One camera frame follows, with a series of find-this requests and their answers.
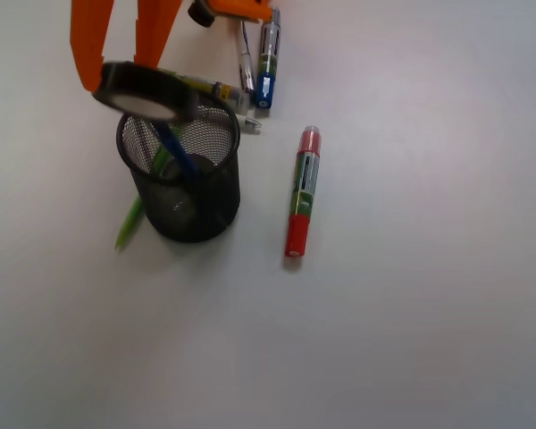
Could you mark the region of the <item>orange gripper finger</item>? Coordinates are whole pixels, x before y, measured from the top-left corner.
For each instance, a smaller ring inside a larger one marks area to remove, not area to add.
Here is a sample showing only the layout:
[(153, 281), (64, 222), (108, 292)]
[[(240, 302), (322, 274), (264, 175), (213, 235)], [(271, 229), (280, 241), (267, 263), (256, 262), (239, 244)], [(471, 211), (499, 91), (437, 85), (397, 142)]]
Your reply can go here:
[(113, 0), (72, 0), (70, 44), (83, 88), (94, 92), (101, 81), (103, 49)]

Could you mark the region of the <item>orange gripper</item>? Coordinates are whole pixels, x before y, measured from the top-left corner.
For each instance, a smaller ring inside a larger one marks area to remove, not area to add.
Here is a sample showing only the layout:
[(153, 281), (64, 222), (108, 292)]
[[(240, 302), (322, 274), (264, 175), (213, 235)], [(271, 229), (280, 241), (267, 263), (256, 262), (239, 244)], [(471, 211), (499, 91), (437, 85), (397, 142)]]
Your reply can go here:
[[(135, 64), (158, 66), (180, 6), (181, 0), (138, 0)], [(217, 16), (269, 21), (272, 8), (261, 0), (195, 0), (188, 15), (202, 27), (211, 27)]]

